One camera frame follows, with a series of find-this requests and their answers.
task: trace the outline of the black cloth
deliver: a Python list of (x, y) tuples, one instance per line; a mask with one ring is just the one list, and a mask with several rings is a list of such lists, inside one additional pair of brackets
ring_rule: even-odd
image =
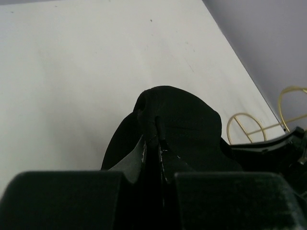
[(144, 135), (150, 148), (165, 139), (170, 149), (197, 171), (240, 171), (221, 133), (219, 114), (200, 98), (171, 86), (154, 87), (139, 96), (133, 112), (119, 125), (102, 169), (123, 159)]

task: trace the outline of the gray wall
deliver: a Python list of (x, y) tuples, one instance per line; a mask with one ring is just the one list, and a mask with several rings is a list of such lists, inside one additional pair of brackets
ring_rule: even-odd
[[(307, 87), (306, 0), (203, 0), (241, 62), (277, 114), (280, 91)], [(307, 95), (284, 97), (284, 117), (307, 113)], [(307, 128), (307, 119), (289, 127)]]
[(40, 2), (40, 1), (54, 1), (54, 0), (0, 0), (0, 5), (23, 4), (23, 3)]

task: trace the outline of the white surface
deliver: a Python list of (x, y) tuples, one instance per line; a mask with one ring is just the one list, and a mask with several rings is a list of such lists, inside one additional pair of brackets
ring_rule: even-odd
[(138, 95), (157, 85), (202, 98), (224, 138), (237, 112), (276, 123), (201, 0), (0, 6), (0, 192), (22, 171), (99, 169)]

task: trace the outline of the gold wire stand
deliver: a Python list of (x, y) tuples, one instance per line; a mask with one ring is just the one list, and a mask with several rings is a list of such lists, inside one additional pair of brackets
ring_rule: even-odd
[[(284, 120), (283, 113), (282, 113), (282, 105), (281, 105), (282, 104), (283, 95), (286, 94), (286, 93), (295, 92), (295, 91), (301, 91), (301, 92), (307, 93), (307, 88), (302, 88), (302, 87), (298, 87), (298, 86), (289, 86), (289, 87), (283, 89), (281, 91), (279, 97), (278, 97), (278, 112), (279, 112), (279, 116), (281, 118), (281, 122), (280, 123), (277, 123), (277, 124), (274, 124), (274, 125), (271, 125), (271, 126), (267, 126), (267, 127), (263, 127), (259, 120), (257, 120), (254, 116), (252, 116), (252, 115), (250, 115), (248, 113), (238, 113), (238, 114), (233, 115), (228, 120), (227, 129), (226, 129), (226, 131), (227, 131), (227, 138), (228, 138), (229, 144), (232, 144), (232, 141), (231, 141), (231, 138), (230, 138), (230, 131), (229, 131), (230, 124), (231, 124), (232, 120), (235, 120), (237, 122), (237, 124), (239, 125), (239, 127), (241, 128), (241, 130), (247, 136), (247, 138), (249, 139), (249, 141), (251, 143), (253, 143), (253, 140), (250, 137), (250, 135), (258, 133), (258, 132), (262, 132), (263, 139), (264, 139), (264, 141), (266, 141), (267, 140), (267, 136), (266, 136), (265, 130), (267, 130), (269, 128), (273, 128), (273, 127), (277, 127), (277, 126), (283, 126), (287, 132), (290, 132), (290, 129), (287, 126), (287, 123), (290, 123), (290, 122), (293, 122), (293, 121), (296, 121), (296, 120), (299, 120), (299, 119), (307, 117), (307, 114), (304, 114), (304, 115), (301, 115), (301, 116), (298, 116), (298, 117), (295, 117), (295, 118), (291, 118), (291, 119), (286, 120), (286, 121)], [(239, 115), (248, 116), (249, 118), (253, 119), (257, 123), (257, 125), (260, 127), (260, 129), (248, 133), (245, 130), (245, 128), (242, 126), (241, 122), (238, 120), (237, 116), (239, 116)]]

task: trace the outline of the black fabric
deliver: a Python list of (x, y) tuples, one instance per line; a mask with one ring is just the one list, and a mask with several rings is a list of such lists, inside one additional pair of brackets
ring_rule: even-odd
[[(157, 118), (163, 123), (158, 128)], [(201, 99), (171, 86), (155, 87), (139, 96), (132, 114), (116, 130), (102, 169), (119, 162), (143, 134), (150, 148), (165, 138), (170, 149), (197, 171), (240, 171), (239, 164), (222, 153), (221, 133), (220, 116)]]
[(0, 229), (131, 229), (134, 206), (121, 172), (24, 172), (0, 202)]

